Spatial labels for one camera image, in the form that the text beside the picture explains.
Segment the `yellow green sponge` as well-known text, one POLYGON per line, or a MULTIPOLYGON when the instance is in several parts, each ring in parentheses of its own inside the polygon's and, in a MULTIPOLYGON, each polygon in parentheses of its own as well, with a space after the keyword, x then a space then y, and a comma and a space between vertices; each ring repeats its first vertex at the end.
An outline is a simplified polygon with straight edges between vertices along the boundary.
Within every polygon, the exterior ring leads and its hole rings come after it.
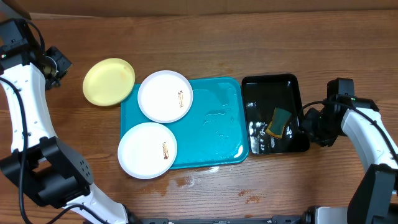
POLYGON ((287 125, 292 113, 282 108, 275 108, 272 120, 269 123, 266 133, 273 138, 282 139, 285 126, 287 125))

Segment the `yellow plate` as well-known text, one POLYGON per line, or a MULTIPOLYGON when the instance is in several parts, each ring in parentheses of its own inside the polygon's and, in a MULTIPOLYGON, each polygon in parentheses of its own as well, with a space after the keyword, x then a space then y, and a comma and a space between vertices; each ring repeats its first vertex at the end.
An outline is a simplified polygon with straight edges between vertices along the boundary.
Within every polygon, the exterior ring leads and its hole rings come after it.
POLYGON ((83 80, 83 94, 96 106, 113 106, 129 96, 135 79, 130 63, 120 58, 107 58, 90 68, 83 80))

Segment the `white plate front with stain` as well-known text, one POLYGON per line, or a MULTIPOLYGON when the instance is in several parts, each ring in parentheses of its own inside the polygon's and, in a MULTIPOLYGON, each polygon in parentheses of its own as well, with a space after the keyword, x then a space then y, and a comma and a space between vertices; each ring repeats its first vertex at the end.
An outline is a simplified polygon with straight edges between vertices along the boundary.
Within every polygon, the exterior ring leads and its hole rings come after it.
POLYGON ((131 128, 120 140, 118 161, 137 179, 153 179, 167 172, 178 152, 177 140, 166 126, 147 122, 131 128))

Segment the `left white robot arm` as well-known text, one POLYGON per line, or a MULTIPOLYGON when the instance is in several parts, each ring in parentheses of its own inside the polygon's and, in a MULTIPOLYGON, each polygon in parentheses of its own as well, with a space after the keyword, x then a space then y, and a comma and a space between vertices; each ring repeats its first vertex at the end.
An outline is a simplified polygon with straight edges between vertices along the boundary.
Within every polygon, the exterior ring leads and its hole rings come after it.
POLYGON ((56 135, 45 99, 44 67, 54 75, 70 62, 32 47, 1 48, 1 84, 6 92, 13 128, 11 152, 1 172, 18 188, 21 215, 28 196, 38 206, 73 210, 92 223, 138 223, 123 204, 94 183, 89 163, 56 135))

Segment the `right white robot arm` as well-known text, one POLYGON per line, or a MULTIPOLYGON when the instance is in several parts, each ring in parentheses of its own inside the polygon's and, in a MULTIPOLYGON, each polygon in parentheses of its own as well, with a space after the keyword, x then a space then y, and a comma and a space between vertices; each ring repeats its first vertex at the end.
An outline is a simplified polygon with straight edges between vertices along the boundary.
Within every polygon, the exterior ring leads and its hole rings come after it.
POLYGON ((385 129, 379 109, 369 99, 334 95, 313 103, 299 119, 312 142, 332 146, 338 136, 353 144, 365 175, 347 207, 310 207, 302 223, 397 223, 397 145, 385 129))

